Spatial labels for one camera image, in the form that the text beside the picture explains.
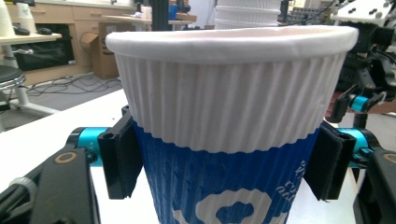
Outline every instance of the black cable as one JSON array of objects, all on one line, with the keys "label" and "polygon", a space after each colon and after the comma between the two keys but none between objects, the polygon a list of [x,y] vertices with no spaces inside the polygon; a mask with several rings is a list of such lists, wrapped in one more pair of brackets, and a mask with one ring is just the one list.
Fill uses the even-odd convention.
[{"label": "black cable", "polygon": [[24,187],[16,185],[8,187],[0,197],[0,215],[7,218],[9,211],[12,211],[20,202],[24,201],[26,196],[28,196],[28,192]]},{"label": "black cable", "polygon": [[381,51],[381,50],[376,50],[376,49],[373,49],[373,52],[379,53],[379,54],[381,54],[381,55],[387,57],[391,62],[393,62],[393,64],[396,64],[395,59],[394,59],[391,55],[389,55],[388,53],[383,52],[383,51]]},{"label": "black cable", "polygon": [[[84,94],[89,92],[101,92],[106,91],[109,88],[113,88],[116,86],[121,86],[120,81],[118,79],[110,79],[106,82],[101,82],[99,80],[95,80],[92,83],[88,83],[83,80],[92,80],[93,76],[81,76],[81,77],[65,77],[60,78],[51,83],[43,84],[43,85],[34,85],[27,92],[29,96],[40,96],[44,93],[60,93],[60,94]],[[79,89],[78,92],[67,91],[70,86],[73,86],[76,89]]]},{"label": "black cable", "polygon": [[8,102],[15,99],[15,98],[12,98],[13,91],[14,91],[14,89],[9,90],[9,93],[3,92],[3,94],[8,97],[8,99],[7,99]]},{"label": "black cable", "polygon": [[316,14],[316,15],[314,15],[312,17],[309,17],[309,18],[306,18],[306,19],[303,19],[303,20],[300,20],[300,21],[297,21],[297,22],[294,22],[294,23],[284,24],[284,25],[279,25],[279,26],[291,26],[291,25],[297,25],[297,24],[300,24],[300,23],[304,23],[304,22],[310,21],[310,20],[320,16],[324,11],[329,9],[332,6],[332,4],[334,4],[334,3],[335,3],[335,0],[332,0],[332,2],[328,6],[323,8],[320,12],[318,12],[318,14]]}]

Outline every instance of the rolled cup lip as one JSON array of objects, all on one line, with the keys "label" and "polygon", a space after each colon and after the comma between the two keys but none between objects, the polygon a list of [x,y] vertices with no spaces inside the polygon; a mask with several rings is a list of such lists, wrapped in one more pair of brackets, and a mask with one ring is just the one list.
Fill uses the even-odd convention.
[{"label": "rolled cup lip", "polygon": [[261,27],[180,32],[121,32],[106,37],[115,54],[176,63],[262,63],[326,57],[354,47],[348,26]]}]

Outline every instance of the white paper cup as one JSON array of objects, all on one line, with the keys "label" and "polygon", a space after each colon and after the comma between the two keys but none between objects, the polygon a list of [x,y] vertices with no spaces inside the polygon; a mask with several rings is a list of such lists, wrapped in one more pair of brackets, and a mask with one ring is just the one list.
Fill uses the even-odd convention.
[{"label": "white paper cup", "polygon": [[143,18],[145,20],[152,19],[152,9],[151,7],[142,7]]},{"label": "white paper cup", "polygon": [[357,37],[346,26],[108,35],[159,221],[284,223]]},{"label": "white paper cup", "polygon": [[30,31],[30,34],[35,34],[37,29],[35,28],[35,19],[32,18],[20,18],[21,28]]},{"label": "white paper cup", "polygon": [[6,3],[4,2],[4,0],[0,0],[0,7],[7,7]]},{"label": "white paper cup", "polygon": [[25,3],[17,3],[19,18],[33,18],[29,5]]},{"label": "white paper cup", "polygon": [[14,28],[6,7],[0,5],[0,36],[14,36]]},{"label": "white paper cup", "polygon": [[274,26],[278,26],[277,22],[256,23],[256,22],[227,21],[227,20],[215,19],[215,29],[216,30],[244,29],[244,28],[257,28],[257,27],[274,27]]}]

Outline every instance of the electronic equipment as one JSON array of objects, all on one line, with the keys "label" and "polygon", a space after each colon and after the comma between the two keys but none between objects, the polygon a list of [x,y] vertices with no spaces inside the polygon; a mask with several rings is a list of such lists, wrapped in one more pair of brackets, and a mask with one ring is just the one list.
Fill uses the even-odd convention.
[{"label": "electronic equipment", "polygon": [[387,27],[394,20],[394,9],[394,1],[358,0],[345,2],[331,15],[335,25],[352,26],[360,32],[356,46],[346,56],[336,87],[343,94],[326,118],[338,123],[349,108],[362,113],[355,115],[354,128],[340,130],[357,139],[350,166],[354,171],[365,169],[366,173],[353,205],[357,223],[396,221],[396,153],[382,148],[365,130],[366,113],[396,97],[396,78],[391,69],[396,62],[387,52],[395,40],[395,30]]},{"label": "electronic equipment", "polygon": [[34,54],[15,54],[18,67],[27,72],[74,63],[75,56],[69,26],[67,24],[38,23],[36,25],[37,31],[41,28],[50,29],[53,33],[62,35],[62,37],[54,41],[12,45],[13,50],[31,49],[35,52]]},{"label": "electronic equipment", "polygon": [[40,35],[52,35],[52,31],[49,28],[45,27],[38,28],[37,33]]},{"label": "electronic equipment", "polygon": [[15,35],[30,35],[29,30],[21,28],[20,26],[13,25],[12,27],[14,28]]},{"label": "electronic equipment", "polygon": [[188,13],[191,11],[191,6],[184,3],[184,0],[176,0],[176,5],[178,5],[178,11],[182,13]]}]

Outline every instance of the floor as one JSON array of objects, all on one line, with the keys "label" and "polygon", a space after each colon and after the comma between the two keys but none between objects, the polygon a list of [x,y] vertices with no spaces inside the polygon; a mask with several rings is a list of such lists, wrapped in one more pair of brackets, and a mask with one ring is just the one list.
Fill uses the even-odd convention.
[{"label": "floor", "polygon": [[[121,84],[117,78],[102,80],[89,73],[27,87],[27,94],[33,104],[66,110],[120,89]],[[8,92],[8,97],[15,98],[15,92]],[[0,112],[0,119],[6,131],[44,117],[27,109]]]},{"label": "floor", "polygon": [[[116,78],[102,80],[88,74],[28,87],[27,93],[29,100],[34,104],[65,110],[120,89],[120,81]],[[34,111],[13,109],[0,112],[0,118],[7,131],[44,117]],[[353,114],[346,114],[339,126],[348,128],[352,127],[352,123]],[[376,136],[383,148],[396,151],[395,117],[369,115],[366,129]]]}]

